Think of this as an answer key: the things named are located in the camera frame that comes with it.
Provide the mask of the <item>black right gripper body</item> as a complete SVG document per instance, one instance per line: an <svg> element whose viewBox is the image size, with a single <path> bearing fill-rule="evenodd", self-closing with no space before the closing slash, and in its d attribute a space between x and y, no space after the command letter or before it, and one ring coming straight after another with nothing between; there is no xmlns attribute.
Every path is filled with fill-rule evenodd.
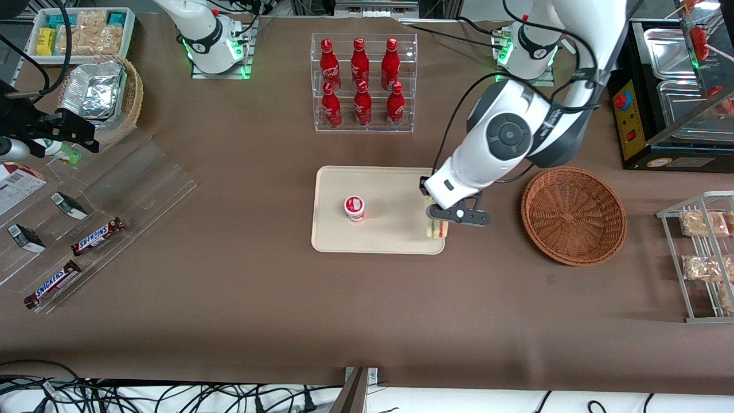
<svg viewBox="0 0 734 413"><path fill-rule="evenodd" d="M27 98L12 99L16 92L10 84L1 81L1 156L2 158L45 157L45 146L34 141L29 125L40 119L35 106Z"/></svg>

